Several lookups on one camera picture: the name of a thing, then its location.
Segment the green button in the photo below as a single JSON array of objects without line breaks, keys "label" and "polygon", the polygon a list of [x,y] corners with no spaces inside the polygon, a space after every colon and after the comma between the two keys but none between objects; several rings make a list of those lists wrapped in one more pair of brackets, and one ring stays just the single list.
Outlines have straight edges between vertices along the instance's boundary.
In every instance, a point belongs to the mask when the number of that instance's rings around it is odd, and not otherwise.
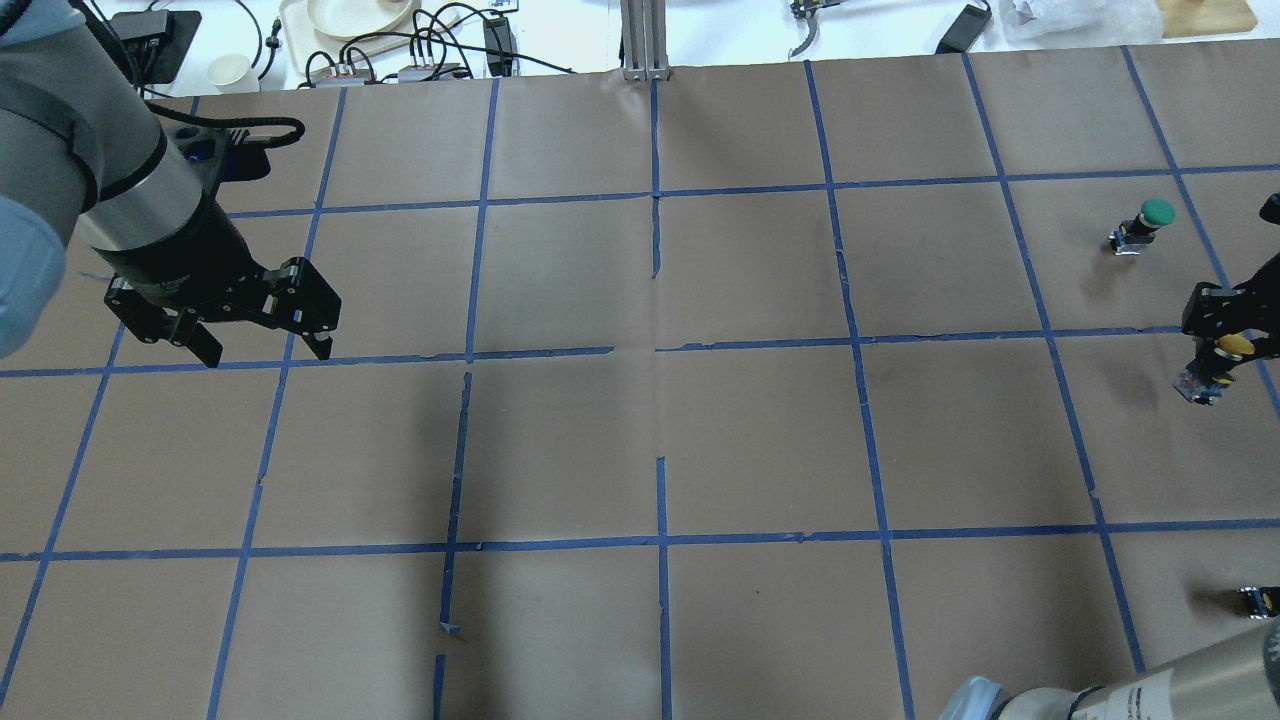
[{"label": "green button", "polygon": [[1175,215],[1176,213],[1174,213],[1174,206],[1158,197],[1153,197],[1142,204],[1142,218],[1147,220],[1147,224],[1157,228],[1162,228],[1169,223],[1172,223]]}]

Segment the white cup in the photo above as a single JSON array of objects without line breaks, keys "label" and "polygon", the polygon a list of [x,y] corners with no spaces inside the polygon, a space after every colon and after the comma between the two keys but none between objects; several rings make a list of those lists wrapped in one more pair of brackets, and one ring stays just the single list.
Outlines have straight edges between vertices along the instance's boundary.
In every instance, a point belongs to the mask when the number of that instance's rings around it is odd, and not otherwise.
[{"label": "white cup", "polygon": [[209,64],[209,82],[218,92],[257,92],[253,63],[244,55],[223,55]]}]

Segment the white tray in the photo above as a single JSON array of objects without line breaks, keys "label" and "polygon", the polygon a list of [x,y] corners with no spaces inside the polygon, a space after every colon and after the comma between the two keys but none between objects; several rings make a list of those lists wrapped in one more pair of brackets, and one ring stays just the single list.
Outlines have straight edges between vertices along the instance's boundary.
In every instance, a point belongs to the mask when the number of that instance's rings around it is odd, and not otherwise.
[{"label": "white tray", "polygon": [[[421,0],[408,1],[415,10],[421,6]],[[303,76],[307,73],[307,58],[312,53],[324,50],[333,55],[334,60],[338,60],[338,51],[347,42],[346,40],[329,37],[317,31],[316,26],[311,24],[311,18],[307,17],[307,0],[284,0],[280,3],[280,29],[284,32],[284,46],[289,50],[293,69]],[[399,24],[389,29],[396,32],[413,32],[413,13],[410,12]],[[372,37],[361,40],[358,47],[369,55],[376,55],[404,45],[408,45],[407,37]],[[404,64],[408,64],[408,58],[404,59]],[[321,67],[324,67],[323,60],[319,64],[312,64],[311,69],[317,70]]]}]

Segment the wooden board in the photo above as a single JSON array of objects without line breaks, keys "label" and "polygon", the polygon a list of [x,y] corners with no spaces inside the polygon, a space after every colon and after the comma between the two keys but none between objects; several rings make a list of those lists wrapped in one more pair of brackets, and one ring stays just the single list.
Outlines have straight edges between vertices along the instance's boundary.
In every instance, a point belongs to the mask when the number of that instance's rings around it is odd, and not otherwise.
[{"label": "wooden board", "polygon": [[1165,15],[1165,37],[1248,32],[1258,18],[1248,0],[1156,0]]}]

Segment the blue tape grid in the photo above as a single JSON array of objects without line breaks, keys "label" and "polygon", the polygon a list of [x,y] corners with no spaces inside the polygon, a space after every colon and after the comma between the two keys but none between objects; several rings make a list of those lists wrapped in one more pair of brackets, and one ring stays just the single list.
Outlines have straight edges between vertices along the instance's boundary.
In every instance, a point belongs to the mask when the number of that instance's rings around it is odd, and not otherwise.
[{"label": "blue tape grid", "polygon": [[[1133,85],[1138,90],[1138,97],[1142,99],[1142,106],[1147,110],[1147,119],[1151,120],[1151,128],[1156,132],[1156,140],[1160,141],[1165,161],[1169,163],[1169,172],[1174,176],[1174,182],[1178,184],[1178,193],[1187,205],[1187,214],[1192,217],[1192,224],[1196,225],[1196,234],[1199,236],[1201,243],[1204,245],[1204,252],[1208,255],[1210,263],[1213,264],[1213,273],[1217,274],[1217,282],[1222,287],[1231,287],[1231,282],[1226,277],[1226,270],[1222,268],[1222,261],[1217,258],[1217,250],[1213,249],[1213,241],[1210,240],[1208,231],[1204,228],[1204,220],[1201,219],[1199,211],[1196,209],[1196,202],[1192,200],[1192,193],[1187,190],[1187,182],[1183,179],[1183,174],[1187,170],[1179,168],[1178,160],[1174,159],[1174,150],[1169,145],[1169,138],[1165,137],[1165,129],[1160,126],[1160,118],[1156,117],[1156,108],[1151,104],[1147,88],[1142,85],[1142,76],[1138,74],[1138,65],[1133,61],[1133,54],[1129,51],[1129,47],[1121,47],[1120,51],[1124,54],[1125,65],[1129,68],[1129,77],[1133,78]],[[1276,393],[1271,373],[1261,361],[1253,365],[1258,369],[1258,375],[1262,378],[1263,387],[1267,388],[1267,395],[1271,396],[1271,406],[1275,409],[1276,416],[1280,418],[1280,395]]]},{"label": "blue tape grid", "polygon": [[[950,341],[987,341],[987,340],[1007,340],[1007,338],[1043,338],[1050,348],[1051,359],[1053,361],[1055,373],[1059,379],[1060,391],[1062,393],[1064,407],[1068,411],[1069,421],[1071,425],[1073,438],[1076,443],[1076,450],[1079,454],[1082,464],[1082,474],[1087,487],[1093,489],[1092,471],[1088,465],[1088,456],[1084,450],[1083,438],[1079,432],[1079,423],[1075,418],[1075,411],[1070,400],[1070,391],[1066,386],[1066,378],[1061,368],[1060,359],[1057,356],[1056,337],[1097,337],[1097,336],[1120,336],[1120,334],[1144,334],[1144,333],[1176,333],[1176,327],[1155,327],[1155,328],[1087,328],[1087,329],[1055,329],[1048,323],[1047,311],[1044,309],[1043,297],[1039,293],[1038,282],[1034,274],[1034,266],[1029,252],[1027,250],[1025,238],[1021,233],[1021,227],[1018,219],[1016,208],[1012,204],[1010,193],[1010,183],[1015,182],[1042,182],[1042,181],[1073,181],[1073,179],[1089,179],[1089,178],[1125,178],[1125,177],[1172,177],[1178,184],[1181,199],[1188,208],[1188,213],[1192,217],[1192,222],[1196,225],[1197,233],[1208,254],[1211,263],[1213,265],[1217,279],[1221,284],[1226,286],[1228,278],[1222,269],[1222,265],[1217,258],[1210,236],[1204,228],[1199,214],[1196,210],[1194,202],[1187,190],[1184,176],[1196,174],[1219,174],[1219,173],[1256,173],[1256,172],[1276,172],[1280,170],[1280,164],[1258,164],[1258,165],[1224,165],[1224,167],[1202,167],[1202,168],[1181,168],[1176,164],[1169,142],[1164,135],[1160,122],[1156,117],[1155,109],[1151,104],[1149,97],[1142,85],[1138,69],[1133,61],[1132,54],[1128,47],[1121,49],[1124,58],[1133,77],[1134,85],[1137,87],[1138,95],[1142,99],[1143,106],[1148,114],[1152,127],[1157,135],[1161,149],[1165,152],[1169,169],[1157,170],[1115,170],[1115,172],[1079,172],[1079,173],[1033,173],[1033,174],[1005,174],[1004,168],[1000,163],[998,149],[996,146],[995,136],[991,131],[991,126],[986,114],[986,108],[982,102],[980,90],[977,83],[977,78],[973,73],[969,59],[963,58],[965,64],[965,70],[969,77],[970,88],[973,90],[974,101],[978,105],[979,117],[983,123],[983,129],[987,136],[989,150],[992,152],[996,170],[995,176],[974,176],[974,177],[959,177],[959,178],[902,178],[902,179],[887,179],[887,181],[863,181],[863,182],[835,182],[831,169],[831,159],[827,147],[826,129],[822,122],[822,109],[818,99],[818,88],[813,77],[812,65],[805,63],[806,82],[809,85],[810,100],[813,102],[814,120],[818,128],[819,143],[823,155],[823,170],[824,182],[823,183],[810,183],[810,184],[783,184],[783,186],[758,186],[758,187],[722,187],[722,188],[698,188],[698,190],[673,190],[663,191],[660,188],[660,174],[659,174],[659,158],[658,158],[658,83],[650,85],[650,149],[652,149],[652,161],[653,161],[653,186],[649,192],[625,192],[625,193],[598,193],[598,195],[571,195],[571,196],[534,196],[534,197],[516,197],[516,199],[493,199],[488,197],[488,177],[492,164],[492,149],[493,149],[493,136],[495,127],[495,114],[498,102],[498,81],[494,81],[490,92],[489,101],[489,119],[485,132],[485,156],[484,156],[484,169],[481,174],[481,191],[477,200],[471,201],[443,201],[443,202],[406,202],[406,204],[388,204],[388,205],[360,205],[360,206],[339,206],[339,208],[325,208],[324,195],[328,187],[328,179],[333,165],[333,155],[337,146],[338,131],[342,120],[343,106],[346,102],[346,90],[342,90],[338,99],[338,110],[334,119],[334,127],[330,135],[328,154],[325,159],[324,173],[321,177],[321,184],[319,196],[316,199],[315,206],[310,209],[284,209],[284,210],[266,210],[266,211],[248,211],[248,213],[232,213],[233,218],[264,218],[264,217],[287,217],[287,215],[310,215],[311,224],[307,233],[306,254],[310,255],[315,243],[316,231],[319,227],[320,218],[325,214],[346,214],[346,213],[369,213],[369,211],[398,211],[398,210],[424,210],[435,208],[477,208],[477,227],[476,227],[476,241],[475,252],[472,261],[472,278],[471,278],[471,296],[468,301],[467,311],[467,345],[463,352],[458,354],[440,354],[434,356],[366,356],[366,357],[339,357],[330,360],[324,364],[342,364],[342,365],[360,365],[360,364],[389,364],[389,363],[443,363],[443,361],[462,361],[462,363],[475,363],[485,360],[507,360],[507,359],[521,359],[521,357],[559,357],[559,356],[582,356],[582,355],[604,355],[611,352],[612,347],[576,347],[576,348],[556,348],[556,350],[531,350],[531,351],[503,351],[503,352],[476,352],[475,351],[475,314],[476,304],[479,299],[479,282],[480,282],[480,265],[483,261],[483,243],[484,243],[484,224],[485,224],[485,211],[490,205],[526,205],[526,204],[553,204],[553,202],[598,202],[598,201],[617,201],[617,200],[631,200],[637,197],[649,196],[653,200],[653,273],[660,269],[660,218],[659,218],[659,200],[664,196],[671,197],[700,197],[700,196],[717,196],[717,195],[750,195],[750,193],[772,193],[772,192],[809,192],[809,191],[824,191],[828,196],[828,205],[831,209],[831,220],[833,238],[836,243],[836,259],[840,270],[841,286],[844,291],[846,320],[849,323],[850,334],[842,338],[803,338],[803,340],[781,340],[781,341],[727,341],[716,343],[689,343],[681,347],[659,348],[659,352],[684,352],[684,351],[716,351],[716,350],[745,350],[745,348],[769,348],[769,347],[818,347],[818,346],[850,346],[854,355],[854,368],[858,380],[858,392],[863,413],[863,427],[865,432],[865,441],[868,445],[868,460],[872,466],[872,483],[873,492],[876,495],[877,503],[877,529],[876,530],[833,530],[833,532],[814,532],[814,533],[737,533],[737,534],[690,534],[690,536],[671,536],[667,532],[667,512],[666,512],[666,462],[664,459],[658,460],[658,534],[655,536],[631,536],[631,537],[604,537],[604,538],[581,538],[581,539],[564,539],[564,541],[532,541],[532,542],[460,542],[457,538],[457,521],[458,512],[461,509],[461,489],[462,489],[462,464],[465,459],[465,442],[466,442],[466,424],[467,424],[467,411],[468,400],[471,389],[471,373],[466,373],[463,380],[463,397],[462,397],[462,410],[460,414],[460,429],[458,429],[458,447],[456,457],[456,473],[454,473],[454,487],[453,497],[451,502],[451,516],[449,516],[449,537],[445,543],[398,543],[398,544],[370,544],[370,546],[323,546],[323,547],[252,547],[253,529],[256,525],[257,511],[261,502],[261,478],[265,477],[269,461],[271,445],[274,441],[276,423],[279,420],[279,411],[283,404],[285,382],[288,378],[288,370],[292,366],[311,366],[321,365],[323,363],[308,359],[294,360],[292,357],[293,352],[293,338],[289,337],[285,341],[284,356],[279,361],[247,361],[247,363],[224,363],[216,370],[207,370],[202,365],[197,364],[173,364],[173,365],[140,365],[140,366],[115,366],[116,354],[123,338],[123,327],[118,328],[116,336],[113,341],[111,352],[108,363],[101,368],[55,368],[55,369],[35,369],[35,370],[0,370],[0,378],[5,377],[70,377],[70,375],[99,375],[100,383],[97,393],[95,396],[93,404],[90,410],[90,416],[86,421],[84,432],[82,433],[81,443],[77,448],[76,460],[72,465],[72,470],[59,503],[58,512],[55,514],[54,524],[50,530],[45,550],[41,552],[32,553],[0,553],[0,562],[36,562],[37,571],[36,578],[32,584],[32,591],[28,596],[28,602],[23,612],[23,618],[19,623],[18,633],[14,641],[14,646],[9,653],[5,664],[4,675],[0,678],[0,706],[4,703],[4,698],[8,693],[9,684],[13,678],[14,667],[26,638],[27,629],[31,623],[32,614],[36,607],[36,602],[40,596],[40,589],[44,583],[45,574],[51,562],[59,561],[74,561],[74,560],[160,560],[160,559],[209,559],[209,557],[236,557],[237,574],[233,585],[232,598],[228,606],[228,616],[223,633],[223,642],[219,650],[218,666],[215,671],[214,688],[210,694],[210,706],[207,717],[212,719],[218,711],[218,701],[220,696],[220,688],[223,682],[223,675],[225,673],[227,656],[229,653],[230,639],[234,632],[236,614],[238,610],[239,596],[243,588],[244,571],[247,568],[248,559],[251,557],[305,557],[305,556],[339,556],[339,555],[387,555],[387,553],[444,553],[445,555],[445,577],[442,589],[442,623],[448,625],[447,620],[449,618],[449,606],[452,598],[452,566],[456,553],[458,552],[525,552],[525,551],[545,551],[545,550],[573,550],[573,548],[600,548],[600,547],[634,547],[634,546],[657,546],[659,550],[659,602],[662,607],[660,615],[660,646],[662,646],[662,707],[663,717],[671,717],[672,712],[672,691],[671,691],[671,619],[669,619],[669,587],[668,587],[668,573],[667,573],[667,552],[671,546],[684,546],[684,544],[736,544],[736,543],[778,543],[778,542],[879,542],[883,551],[884,561],[884,574],[886,574],[886,588],[891,610],[891,623],[893,625],[893,639],[895,650],[897,653],[899,662],[899,675],[901,683],[901,691],[904,696],[904,707],[906,710],[906,716],[914,719],[914,705],[910,693],[910,680],[908,675],[905,643],[902,641],[902,628],[901,616],[897,607],[896,596],[896,582],[893,579],[892,569],[892,547],[891,543],[895,539],[942,539],[942,538],[991,538],[991,537],[1039,537],[1039,536],[1061,536],[1061,534],[1097,534],[1102,541],[1105,555],[1107,559],[1108,573],[1112,579],[1112,587],[1116,592],[1117,606],[1120,607],[1121,619],[1125,626],[1126,639],[1129,641],[1130,652],[1134,659],[1134,665],[1140,670],[1143,667],[1140,650],[1138,647],[1137,637],[1133,630],[1132,619],[1129,618],[1128,603],[1124,596],[1123,583],[1120,580],[1119,569],[1115,562],[1115,555],[1111,550],[1110,536],[1115,533],[1149,533],[1149,532],[1206,532],[1206,530],[1244,530],[1244,529],[1280,529],[1280,519],[1272,518],[1258,518],[1258,519],[1239,519],[1239,520],[1199,520],[1199,521],[1165,521],[1165,523],[1107,523],[1105,515],[1102,514],[1101,503],[1093,500],[1094,505],[1094,518],[1096,521],[1088,525],[1034,525],[1034,527],[988,527],[988,528],[918,528],[918,529],[892,529],[888,525],[887,514],[884,510],[883,501],[883,488],[879,479],[878,471],[878,457],[876,455],[874,445],[874,428],[872,424],[869,398],[867,393],[865,378],[863,375],[861,364],[861,346],[876,345],[876,343],[901,343],[901,342],[950,342]],[[196,111],[198,106],[198,99],[192,104],[192,113]],[[849,293],[849,277],[847,269],[844,260],[844,242],[840,232],[840,217],[838,208],[835,202],[835,193],[838,190],[852,190],[852,188],[869,188],[869,187],[913,187],[913,186],[931,186],[931,184],[968,184],[968,183],[998,183],[1004,192],[1006,206],[1010,213],[1010,222],[1014,225],[1015,237],[1019,242],[1019,250],[1023,255],[1024,268],[1028,274],[1028,282],[1032,286],[1033,296],[1036,300],[1037,310],[1041,314],[1042,329],[1039,331],[1010,331],[1010,332],[984,332],[984,333],[948,333],[940,336],[860,336],[856,332],[856,319],[854,315],[852,304]],[[1276,393],[1276,387],[1271,379],[1270,373],[1266,368],[1258,363],[1257,364],[1261,377],[1267,392],[1271,396],[1272,404],[1275,405],[1277,415],[1280,415],[1280,396]],[[244,537],[238,548],[164,548],[164,550],[110,550],[110,551],[55,551],[58,533],[61,528],[61,521],[65,516],[67,507],[70,502],[72,491],[74,489],[76,478],[78,475],[81,464],[83,461],[84,452],[88,447],[90,438],[92,436],[93,424],[97,418],[97,413],[101,407],[101,402],[106,391],[109,378],[113,374],[141,374],[141,373],[170,373],[170,372],[234,372],[239,369],[278,369],[280,372],[280,380],[276,387],[276,396],[273,404],[271,419],[268,427],[268,437],[264,441],[262,457],[260,462],[260,477],[259,483],[255,486],[253,497],[250,507],[250,516],[246,521]],[[443,689],[444,689],[444,671],[445,671],[445,655],[440,653],[435,659],[435,673],[433,678],[433,708],[434,717],[439,717],[442,712],[443,703]]]},{"label": "blue tape grid", "polygon": [[849,290],[849,268],[845,265],[845,240],[840,229],[840,206],[836,204],[836,182],[831,172],[831,152],[827,145],[827,128],[822,122],[822,104],[818,100],[818,85],[813,77],[813,63],[804,61],[805,81],[809,85],[809,100],[813,104],[813,119],[818,128],[818,146],[822,151],[822,173],[827,191],[827,206],[831,211],[831,233],[835,241],[836,266],[840,273],[841,300],[845,304],[845,320],[849,324],[849,337],[854,356],[854,379],[858,386],[858,405],[861,409],[863,434],[867,442],[867,461],[870,466],[872,493],[876,498],[876,525],[881,541],[881,557],[884,568],[884,591],[888,600],[890,629],[893,634],[893,652],[897,656],[897,680],[902,691],[902,711],[908,720],[915,720],[915,701],[911,697],[911,676],[906,664],[906,642],[902,637],[902,610],[897,601],[897,577],[893,573],[893,538],[890,530],[888,511],[884,507],[884,487],[881,483],[879,456],[876,451],[876,425],[872,420],[870,398],[867,392],[861,350],[861,333],[858,332],[858,318],[854,314],[852,293]]},{"label": "blue tape grid", "polygon": [[1041,328],[1044,332],[1044,343],[1048,346],[1050,360],[1053,364],[1053,374],[1057,377],[1057,387],[1062,395],[1062,407],[1066,410],[1068,424],[1071,428],[1071,439],[1075,442],[1075,454],[1080,462],[1080,475],[1084,486],[1089,491],[1089,503],[1093,506],[1093,518],[1097,523],[1098,538],[1102,541],[1102,555],[1106,559],[1107,574],[1111,577],[1111,589],[1116,596],[1116,607],[1120,611],[1120,623],[1124,626],[1125,639],[1129,642],[1129,655],[1134,669],[1143,673],[1146,664],[1142,660],[1142,647],[1138,644],[1138,632],[1134,629],[1133,618],[1129,615],[1129,598],[1125,594],[1124,579],[1120,577],[1120,566],[1116,562],[1115,548],[1111,546],[1111,534],[1107,530],[1106,515],[1102,510],[1102,501],[1097,497],[1097,484],[1093,480],[1093,466],[1089,464],[1089,452],[1084,447],[1084,436],[1080,433],[1080,420],[1075,414],[1075,405],[1071,402],[1071,388],[1066,383],[1066,373],[1062,370],[1062,359],[1057,351],[1057,340],[1053,327],[1050,323],[1048,310],[1044,306],[1044,296],[1041,293],[1039,281],[1036,277],[1036,266],[1032,263],[1030,251],[1027,247],[1027,237],[1023,233],[1021,220],[1018,218],[1018,208],[1014,205],[1014,195],[1005,177],[1005,165],[1000,159],[1000,149],[996,146],[996,136],[991,129],[991,120],[987,117],[987,106],[982,100],[982,90],[978,87],[978,77],[973,72],[969,55],[961,55],[964,70],[969,78],[969,87],[973,91],[973,100],[978,106],[978,118],[982,120],[982,131],[987,136],[987,146],[991,149],[991,159],[996,165],[996,176],[1000,178],[1000,190],[1005,196],[1005,208],[1009,210],[1009,222],[1014,228],[1014,237],[1018,240],[1018,251],[1023,259],[1023,268],[1027,270],[1027,282],[1036,301],[1036,313],[1039,315]]}]

